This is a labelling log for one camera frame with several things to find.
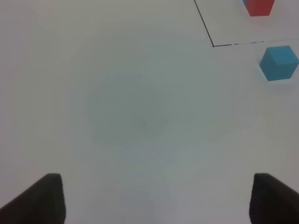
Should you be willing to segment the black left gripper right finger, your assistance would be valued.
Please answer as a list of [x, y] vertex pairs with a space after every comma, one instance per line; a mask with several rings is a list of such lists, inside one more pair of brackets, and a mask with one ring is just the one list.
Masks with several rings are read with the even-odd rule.
[[298, 224], [298, 192], [270, 174], [256, 173], [249, 218], [252, 224]]

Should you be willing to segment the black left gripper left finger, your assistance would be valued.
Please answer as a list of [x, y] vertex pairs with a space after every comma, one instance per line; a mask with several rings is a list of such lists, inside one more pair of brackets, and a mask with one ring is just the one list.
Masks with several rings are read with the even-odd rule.
[[0, 209], [2, 224], [63, 224], [65, 219], [63, 181], [55, 173], [46, 174]]

